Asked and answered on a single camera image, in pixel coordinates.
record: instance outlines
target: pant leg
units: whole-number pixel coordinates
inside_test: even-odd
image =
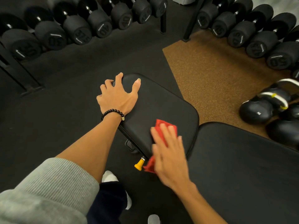
[[[88,224],[120,224],[119,216],[127,207],[127,194],[119,182],[104,182],[86,216]]]

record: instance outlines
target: gray sweatshirt sleeve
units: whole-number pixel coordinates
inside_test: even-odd
[[[99,183],[77,164],[50,158],[0,193],[0,223],[83,224]]]

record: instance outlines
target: person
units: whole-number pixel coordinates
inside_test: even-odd
[[[102,113],[116,109],[126,115],[133,109],[141,80],[126,93],[122,77],[122,73],[115,77],[115,86],[113,80],[100,86],[102,94],[97,101]],[[121,212],[132,202],[113,173],[104,173],[104,169],[121,120],[119,113],[108,113],[101,123],[56,157],[45,160],[14,189],[0,193],[0,223],[120,223]],[[182,137],[176,137],[172,126],[161,124],[160,128],[168,146],[155,128],[150,131],[155,142],[155,172],[161,182],[176,193],[195,224],[226,223],[190,181]]]

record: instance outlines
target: red cloth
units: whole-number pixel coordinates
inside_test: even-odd
[[[160,138],[164,141],[165,145],[167,146],[167,142],[166,142],[166,140],[165,140],[165,138],[164,138],[164,135],[163,135],[163,133],[162,133],[162,131],[161,131],[161,128],[160,128],[160,124],[161,124],[161,123],[164,123],[164,124],[166,125],[166,127],[173,126],[173,127],[174,127],[174,130],[175,130],[175,132],[176,132],[176,136],[178,136],[177,127],[176,127],[175,125],[172,125],[172,124],[170,124],[170,123],[168,123],[168,122],[165,122],[165,121],[163,121],[163,120],[160,120],[160,119],[157,119],[157,120],[156,120],[155,129],[156,129],[156,131],[158,132]],[[146,166],[143,166],[143,168],[144,168],[144,171],[151,172],[151,173],[156,173],[154,167],[155,167],[155,157],[152,156],[152,157],[148,160],[147,165],[146,165]]]

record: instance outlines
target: black leather upholstery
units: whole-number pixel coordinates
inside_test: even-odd
[[[178,127],[178,135],[183,137],[185,152],[188,153],[198,131],[199,116],[196,109],[149,78],[136,73],[123,77],[122,84],[127,93],[132,91],[132,85],[138,78],[141,79],[141,87],[137,103],[125,116],[125,122],[119,126],[119,130],[146,158],[150,158],[153,143],[150,128],[155,126],[156,119],[161,119]]]
[[[299,222],[299,152],[217,122],[200,125],[191,180],[228,222]]]

